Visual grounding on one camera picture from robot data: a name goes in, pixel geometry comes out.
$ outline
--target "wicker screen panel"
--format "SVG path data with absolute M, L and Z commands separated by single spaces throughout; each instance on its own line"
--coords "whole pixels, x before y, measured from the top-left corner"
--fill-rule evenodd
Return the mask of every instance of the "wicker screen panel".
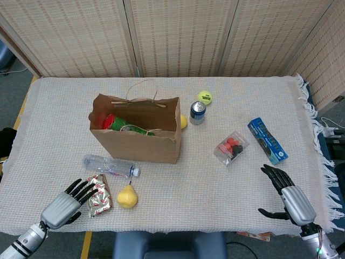
M 0 15 L 45 68 L 44 76 L 134 76 L 116 1 L 3 0 Z
M 308 37 L 288 74 L 310 83 L 315 106 L 324 108 L 345 91 L 345 1 L 337 0 Z
M 331 0 L 240 0 L 220 76 L 276 76 Z
M 234 3 L 237 0 L 131 0 L 144 76 L 213 76 Z

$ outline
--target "foil packet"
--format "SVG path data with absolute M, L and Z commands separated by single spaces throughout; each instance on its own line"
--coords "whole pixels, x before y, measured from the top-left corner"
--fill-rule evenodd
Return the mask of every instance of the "foil packet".
M 86 179 L 88 185 L 94 183 L 95 186 L 90 191 L 97 189 L 98 192 L 92 195 L 88 200 L 89 217 L 96 217 L 113 207 L 112 197 L 110 195 L 108 183 L 104 174 L 97 174 L 93 177 Z

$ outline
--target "white tablecloth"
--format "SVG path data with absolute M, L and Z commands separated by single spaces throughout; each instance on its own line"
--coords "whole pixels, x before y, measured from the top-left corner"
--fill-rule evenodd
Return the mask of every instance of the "white tablecloth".
M 4 165 L 0 184 L 0 231 L 20 234 L 39 222 L 41 211 L 77 178 L 95 173 L 82 168 L 87 154 L 109 156 L 89 131 L 88 115 L 99 94 L 124 97 L 142 78 L 43 78 L 31 87 L 12 153 Z M 132 209 L 120 208 L 118 192 L 129 181 L 107 176 L 114 208 L 89 219 L 82 216 L 59 231 L 238 230 L 297 234 L 289 221 L 272 220 L 257 209 L 281 212 L 283 203 L 260 167 L 270 164 L 247 128 L 261 117 L 289 158 L 278 165 L 310 199 L 316 223 L 330 230 L 330 209 L 322 164 L 313 147 L 310 117 L 296 79 L 271 78 L 154 78 L 156 99 L 179 96 L 181 114 L 189 116 L 197 93 L 213 95 L 201 125 L 182 131 L 178 163 L 137 162 L 141 176 L 132 181 L 139 201 Z M 152 97 L 155 83 L 145 81 L 130 98 Z M 215 146 L 232 131 L 249 142 L 228 168 L 213 155 Z

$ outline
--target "woven room divider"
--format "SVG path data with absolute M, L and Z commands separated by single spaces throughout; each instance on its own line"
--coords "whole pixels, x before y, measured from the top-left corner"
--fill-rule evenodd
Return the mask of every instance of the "woven room divider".
M 0 39 L 44 77 L 301 72 L 323 108 L 344 88 L 343 69 L 330 68 L 343 65 L 342 56 L 332 56 L 343 54 L 343 39 L 333 44 L 343 6 L 343 0 L 2 0 Z

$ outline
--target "soda can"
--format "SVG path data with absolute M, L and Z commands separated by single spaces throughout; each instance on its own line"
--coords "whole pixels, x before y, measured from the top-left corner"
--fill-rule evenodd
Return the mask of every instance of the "soda can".
M 190 107 L 189 121 L 194 125 L 199 125 L 204 121 L 206 105 L 201 101 L 196 101 Z

